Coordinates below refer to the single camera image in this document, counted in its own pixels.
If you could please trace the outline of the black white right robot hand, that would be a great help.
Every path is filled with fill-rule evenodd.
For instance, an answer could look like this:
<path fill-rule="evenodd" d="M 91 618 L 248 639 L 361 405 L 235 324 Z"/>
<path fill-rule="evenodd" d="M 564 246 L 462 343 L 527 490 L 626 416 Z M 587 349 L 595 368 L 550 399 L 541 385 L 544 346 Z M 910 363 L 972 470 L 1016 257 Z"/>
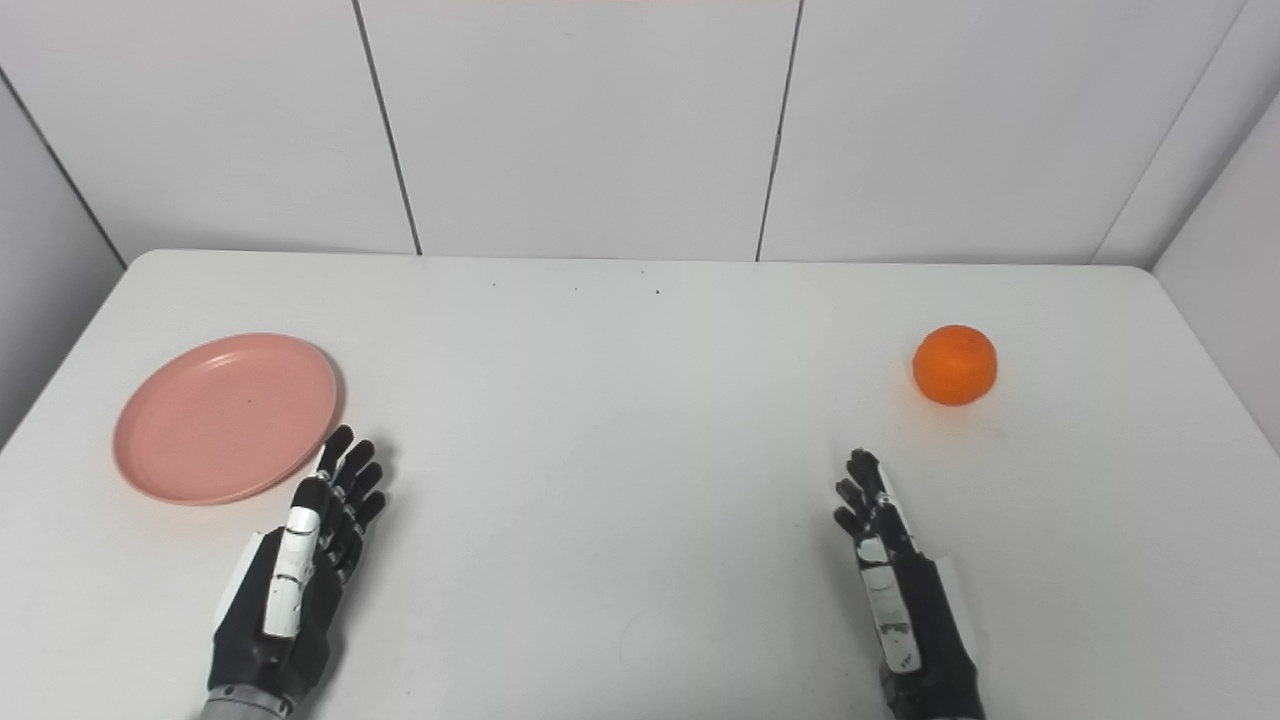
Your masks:
<path fill-rule="evenodd" d="M 984 719 L 977 661 L 940 564 L 916 544 L 879 459 L 851 451 L 835 521 L 850 536 L 896 719 Z"/>

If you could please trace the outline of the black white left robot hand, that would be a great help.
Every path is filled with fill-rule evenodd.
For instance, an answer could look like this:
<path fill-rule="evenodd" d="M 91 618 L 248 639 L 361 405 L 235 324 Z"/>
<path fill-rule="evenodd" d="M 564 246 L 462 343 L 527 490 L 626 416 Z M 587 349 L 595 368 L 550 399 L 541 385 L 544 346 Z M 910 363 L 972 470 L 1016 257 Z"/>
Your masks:
<path fill-rule="evenodd" d="M 388 505 L 375 452 L 337 427 L 284 524 L 251 537 L 219 606 L 202 719 L 288 719 L 320 687 L 346 585 Z"/>

